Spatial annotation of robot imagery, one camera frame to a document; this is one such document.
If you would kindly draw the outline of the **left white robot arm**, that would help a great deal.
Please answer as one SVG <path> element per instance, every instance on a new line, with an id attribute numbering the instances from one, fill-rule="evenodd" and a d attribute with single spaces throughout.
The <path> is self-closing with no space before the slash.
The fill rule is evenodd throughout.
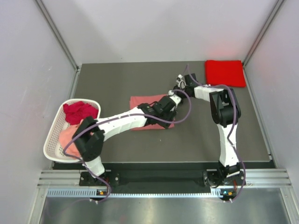
<path id="1" fill-rule="evenodd" d="M 87 117 L 74 133 L 72 140 L 84 166 L 91 172 L 90 180 L 101 185 L 105 182 L 105 168 L 101 161 L 103 144 L 122 132 L 158 125 L 168 129 L 177 114 L 181 98 L 176 94 L 163 96 L 152 104 L 141 103 L 133 109 L 110 118 Z"/>

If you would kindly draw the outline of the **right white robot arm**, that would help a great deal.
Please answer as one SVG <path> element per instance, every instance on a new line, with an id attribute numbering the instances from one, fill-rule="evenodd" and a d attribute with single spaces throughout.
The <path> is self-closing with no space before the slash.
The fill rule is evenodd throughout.
<path id="1" fill-rule="evenodd" d="M 189 97 L 210 103 L 211 115 L 220 135 L 220 158 L 217 176 L 208 177 L 213 186 L 230 184 L 240 174 L 240 159 L 236 152 L 236 130 L 241 109 L 232 88 L 219 84 L 199 84 L 195 74 L 178 75 L 174 89 L 180 89 Z"/>

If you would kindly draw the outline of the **salmon pink t shirt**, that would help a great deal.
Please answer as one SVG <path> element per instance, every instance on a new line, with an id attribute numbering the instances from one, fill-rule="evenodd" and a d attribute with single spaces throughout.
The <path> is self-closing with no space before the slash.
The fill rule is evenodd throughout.
<path id="1" fill-rule="evenodd" d="M 147 119 L 143 127 L 132 128 L 131 131 L 150 130 L 150 129 L 168 129 L 174 127 L 174 124 L 165 123 L 163 119 L 159 119 L 151 115 L 151 106 L 159 101 L 163 96 L 144 96 L 144 97 L 131 97 L 130 98 L 130 109 L 137 109 L 137 113 L 144 112 L 144 116 Z"/>

